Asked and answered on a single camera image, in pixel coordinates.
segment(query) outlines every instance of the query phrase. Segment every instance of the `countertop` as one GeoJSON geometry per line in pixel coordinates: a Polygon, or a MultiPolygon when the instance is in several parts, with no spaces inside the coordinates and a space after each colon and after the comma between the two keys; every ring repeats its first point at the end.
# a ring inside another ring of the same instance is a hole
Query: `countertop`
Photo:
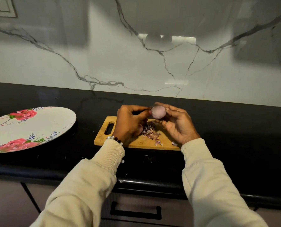
{"type": "MultiPolygon", "coordinates": [[[[0,178],[59,184],[80,160],[99,150],[93,141],[107,116],[115,116],[122,104],[151,106],[156,101],[188,111],[249,205],[281,209],[281,107],[0,83],[0,116],[47,106],[67,107],[77,115],[61,137],[0,154],[0,178]]],[[[181,152],[125,150],[115,192],[186,199],[181,152]]]]}

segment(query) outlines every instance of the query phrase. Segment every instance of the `oval plate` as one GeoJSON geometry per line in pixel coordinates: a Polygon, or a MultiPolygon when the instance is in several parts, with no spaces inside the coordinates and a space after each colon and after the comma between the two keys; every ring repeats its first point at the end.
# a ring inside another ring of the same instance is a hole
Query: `oval plate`
{"type": "Polygon", "coordinates": [[[0,153],[29,149],[49,142],[76,121],[74,111],[64,107],[36,107],[0,117],[0,153]]]}

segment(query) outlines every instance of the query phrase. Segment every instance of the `white marble tile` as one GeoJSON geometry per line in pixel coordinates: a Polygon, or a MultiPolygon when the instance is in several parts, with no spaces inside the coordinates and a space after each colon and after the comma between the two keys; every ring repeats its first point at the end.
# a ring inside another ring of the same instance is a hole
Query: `white marble tile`
{"type": "Polygon", "coordinates": [[[281,106],[281,0],[14,0],[0,82],[281,106]]]}

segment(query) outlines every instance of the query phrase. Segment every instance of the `switch plate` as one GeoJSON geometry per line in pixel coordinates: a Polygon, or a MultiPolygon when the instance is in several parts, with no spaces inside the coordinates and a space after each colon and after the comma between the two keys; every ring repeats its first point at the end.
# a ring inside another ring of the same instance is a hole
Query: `switch plate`
{"type": "Polygon", "coordinates": [[[12,0],[0,0],[0,17],[17,17],[12,0]]]}

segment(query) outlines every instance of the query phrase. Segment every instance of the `sweatshirt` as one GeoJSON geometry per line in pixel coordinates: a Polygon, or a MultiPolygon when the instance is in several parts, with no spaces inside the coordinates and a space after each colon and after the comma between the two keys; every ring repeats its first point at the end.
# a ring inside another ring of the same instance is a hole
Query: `sweatshirt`
{"type": "MultiPolygon", "coordinates": [[[[203,139],[181,147],[185,193],[194,211],[194,226],[267,226],[240,196],[221,161],[214,159],[203,139]]],[[[49,196],[32,227],[98,227],[101,207],[117,179],[124,148],[107,139],[96,155],[81,160],[49,196]]]]}

